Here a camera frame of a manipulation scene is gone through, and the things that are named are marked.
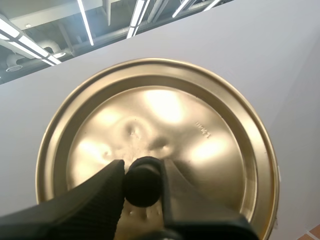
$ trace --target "black rubber knob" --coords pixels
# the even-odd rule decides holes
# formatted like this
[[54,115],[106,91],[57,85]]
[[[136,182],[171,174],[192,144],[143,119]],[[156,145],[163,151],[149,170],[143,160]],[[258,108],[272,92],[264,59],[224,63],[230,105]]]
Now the black rubber knob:
[[137,159],[124,177],[123,192],[125,198],[134,206],[146,208],[155,204],[161,196],[161,175],[148,158]]

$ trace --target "ceiling pipe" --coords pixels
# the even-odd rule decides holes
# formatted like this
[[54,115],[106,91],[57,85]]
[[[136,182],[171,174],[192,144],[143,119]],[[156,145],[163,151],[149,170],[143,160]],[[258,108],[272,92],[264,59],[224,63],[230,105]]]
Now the ceiling pipe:
[[8,66],[8,68],[5,71],[6,72],[15,72],[15,71],[22,69],[23,66],[18,65],[17,61],[19,59],[23,59],[23,58],[25,58],[25,57],[22,55],[19,55],[19,54],[10,54],[6,58],[6,65]]
[[147,19],[148,23],[151,23],[152,20],[155,18],[156,13],[160,9],[162,3],[163,3],[163,0],[156,0],[155,1],[155,4],[153,5],[153,8],[152,8],[152,10],[150,12],[150,15],[148,16],[148,19]]
[[61,52],[61,49],[60,49],[59,45],[53,40],[43,40],[43,41],[39,41],[37,44],[43,49],[51,48],[53,54]]

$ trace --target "metal can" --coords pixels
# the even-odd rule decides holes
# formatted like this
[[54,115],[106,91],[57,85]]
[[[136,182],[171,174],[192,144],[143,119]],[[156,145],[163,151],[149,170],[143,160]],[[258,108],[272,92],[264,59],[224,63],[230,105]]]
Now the metal can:
[[[268,134],[248,101],[218,75],[176,60],[109,67],[81,84],[51,120],[39,149],[39,203],[59,196],[114,159],[172,159],[208,199],[240,212],[260,239],[276,218],[279,175]],[[115,235],[163,227],[161,204],[124,203]]]

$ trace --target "duct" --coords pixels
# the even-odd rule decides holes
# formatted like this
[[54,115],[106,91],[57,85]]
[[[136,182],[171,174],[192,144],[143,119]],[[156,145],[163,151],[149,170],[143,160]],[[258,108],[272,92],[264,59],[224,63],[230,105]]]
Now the duct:
[[40,47],[42,47],[43,49],[45,48],[51,48],[52,52],[54,54],[61,52],[61,49],[59,47],[59,45],[52,40],[44,40],[44,41],[40,41],[37,43]]
[[156,16],[156,13],[158,12],[159,8],[161,7],[162,2],[163,2],[163,0],[156,0],[155,1],[155,4],[153,5],[153,8],[152,8],[152,10],[150,12],[150,15],[149,15],[149,17],[147,19],[148,23],[152,22],[152,20]]
[[19,59],[23,59],[23,58],[24,58],[24,56],[19,55],[19,54],[10,54],[6,58],[6,65],[8,66],[8,68],[5,71],[6,72],[15,72],[15,71],[22,69],[23,66],[18,65],[17,61]]
[[157,12],[157,14],[154,16],[154,18],[152,20],[153,23],[155,23],[158,20],[158,18],[160,17],[162,11],[165,9],[165,7],[166,7],[168,2],[169,2],[169,0],[164,0],[164,2],[162,4],[162,6],[160,7],[159,11]]

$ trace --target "ceiling light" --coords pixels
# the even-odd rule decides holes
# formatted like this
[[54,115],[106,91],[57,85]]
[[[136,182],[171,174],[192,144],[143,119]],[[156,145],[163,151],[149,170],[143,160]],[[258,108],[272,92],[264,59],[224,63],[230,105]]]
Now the ceiling light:
[[45,60],[45,59],[41,59],[41,60],[44,61],[46,64],[49,64],[49,65],[51,65],[51,66],[54,66],[53,63],[51,63],[51,62],[49,62],[49,61],[47,61],[47,60]]
[[138,20],[139,20],[139,16],[140,13],[142,11],[142,8],[144,7],[145,1],[144,0],[138,0],[136,2],[135,8],[134,8],[134,12],[133,12],[133,16],[132,16],[132,20],[131,20],[131,26],[135,27],[137,26]]
[[127,39],[136,35],[139,25],[144,18],[144,15],[147,11],[150,0],[137,0],[135,4],[135,8],[133,11],[132,19],[130,22],[130,28],[128,30],[128,34],[126,36]]
[[56,54],[53,54],[53,56],[55,57],[55,58],[61,58],[61,57],[63,57],[64,55],[66,55],[66,53],[65,52],[58,52],[58,53],[56,53]]
[[15,29],[13,26],[3,21],[1,18],[0,18],[0,29],[14,38],[16,38],[19,35],[19,31],[17,29]]
[[182,9],[184,9],[184,7],[187,5],[187,3],[189,3],[190,0],[183,0],[183,2],[181,3],[181,5],[178,7],[177,10],[175,10],[174,14],[172,15],[172,17],[174,18],[175,16],[178,15],[178,13],[181,12]]
[[140,23],[142,22],[142,19],[144,18],[144,15],[145,15],[145,13],[146,13],[146,10],[147,10],[147,7],[148,7],[148,5],[149,5],[149,2],[150,2],[150,0],[147,0],[147,1],[146,1],[145,7],[144,7],[144,9],[143,9],[143,12],[142,12],[142,15],[141,15],[141,18],[140,18],[140,20],[139,20],[138,25],[140,25]]
[[86,33],[88,34],[91,46],[93,46],[94,45],[94,41],[92,40],[92,36],[91,36],[91,32],[90,32],[87,16],[86,16],[86,13],[85,13],[85,8],[84,8],[84,5],[82,3],[82,0],[78,0],[78,4],[79,4],[80,12],[81,12],[81,15],[82,15],[82,18],[83,18],[83,22],[84,22]]
[[1,33],[0,33],[0,39],[2,39],[2,40],[9,40],[9,38],[7,38],[6,36],[3,36]]
[[32,50],[36,51],[38,54],[40,54],[44,57],[49,55],[49,53],[46,50],[44,50],[42,47],[37,45],[35,42],[31,41],[26,36],[22,36],[19,39],[19,42],[23,43],[24,45],[28,46],[29,48],[31,48]]
[[37,58],[37,59],[41,59],[40,56],[38,56],[37,54],[33,53],[32,51],[26,49],[25,47],[21,46],[20,44],[14,42],[14,41],[10,41],[9,43],[10,43],[11,45],[15,46],[16,48],[18,48],[18,49],[26,52],[27,54],[30,54],[31,56],[33,56],[33,57],[35,57],[35,58]]
[[138,31],[138,28],[139,28],[139,26],[137,26],[137,27],[135,28],[135,31],[134,31],[134,33],[133,33],[133,36],[136,35],[136,33],[137,33],[137,31]]
[[217,5],[221,0],[214,0],[212,3],[209,4],[203,11],[207,11],[209,9],[212,9],[215,5]]
[[126,36],[127,39],[133,37],[134,30],[135,30],[134,27],[129,28],[128,35]]
[[60,64],[61,61],[56,59],[54,56],[49,56],[48,59],[51,61],[51,62],[54,62],[55,64]]

